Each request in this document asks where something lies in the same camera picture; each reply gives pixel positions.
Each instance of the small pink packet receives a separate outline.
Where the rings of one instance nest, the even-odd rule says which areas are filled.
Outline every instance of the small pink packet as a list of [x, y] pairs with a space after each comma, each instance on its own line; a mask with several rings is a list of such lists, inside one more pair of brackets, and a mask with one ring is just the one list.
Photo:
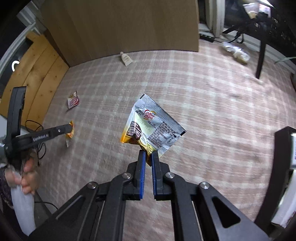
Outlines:
[[79, 98], [77, 96], [77, 91], [75, 91], [72, 95], [68, 97], [68, 109], [79, 104]]

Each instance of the patterned sleeve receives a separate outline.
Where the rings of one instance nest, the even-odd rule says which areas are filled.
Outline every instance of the patterned sleeve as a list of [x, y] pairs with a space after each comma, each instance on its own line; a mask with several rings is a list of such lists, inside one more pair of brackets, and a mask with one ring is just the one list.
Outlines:
[[0, 168], [0, 195], [6, 204], [13, 209], [10, 187], [8, 186], [5, 178], [6, 167]]

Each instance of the silver screw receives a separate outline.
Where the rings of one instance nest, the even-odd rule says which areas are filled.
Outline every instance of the silver screw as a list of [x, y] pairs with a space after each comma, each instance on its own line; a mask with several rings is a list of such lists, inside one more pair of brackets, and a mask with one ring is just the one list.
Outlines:
[[167, 173], [165, 174], [165, 176], [166, 176], [167, 178], [169, 178], [169, 179], [172, 179], [172, 178], [174, 178], [175, 174], [173, 174], [172, 172], [167, 172]]
[[202, 182], [202, 183], [200, 184], [200, 187], [203, 188], [203, 189], [208, 189], [208, 188], [210, 187], [210, 185], [209, 185], [209, 183], [207, 183], [207, 182]]
[[125, 173], [122, 174], [122, 177], [124, 179], [130, 179], [131, 178], [131, 174], [129, 172], [125, 172]]
[[95, 189], [95, 188], [96, 188], [96, 183], [95, 183], [95, 182], [89, 182], [89, 183], [87, 184], [87, 187], [88, 187], [89, 189]]

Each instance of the pink and white plaid cloth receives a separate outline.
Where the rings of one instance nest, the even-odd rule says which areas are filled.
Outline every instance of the pink and white plaid cloth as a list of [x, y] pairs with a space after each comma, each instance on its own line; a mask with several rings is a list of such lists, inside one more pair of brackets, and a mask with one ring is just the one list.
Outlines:
[[[103, 183], [137, 160], [139, 146], [119, 139], [135, 101], [148, 94], [187, 132], [161, 158], [186, 181], [208, 181], [254, 220], [268, 187], [274, 132], [296, 126], [296, 93], [289, 71], [265, 57], [258, 80], [258, 53], [246, 66], [217, 43], [200, 51], [129, 53], [89, 61], [68, 70], [47, 112], [45, 128], [74, 121], [66, 147], [60, 136], [46, 143], [42, 185], [61, 206], [89, 181]], [[80, 104], [67, 110], [76, 91]], [[144, 199], [127, 201], [124, 240], [173, 240], [170, 202], [153, 199], [147, 166]]]

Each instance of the creamer packet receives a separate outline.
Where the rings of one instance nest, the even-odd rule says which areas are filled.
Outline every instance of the creamer packet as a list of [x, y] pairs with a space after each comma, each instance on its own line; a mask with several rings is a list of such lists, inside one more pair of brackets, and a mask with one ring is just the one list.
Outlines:
[[153, 99], [143, 94], [134, 104], [120, 141], [140, 145], [148, 156], [162, 156], [185, 133], [185, 129]]

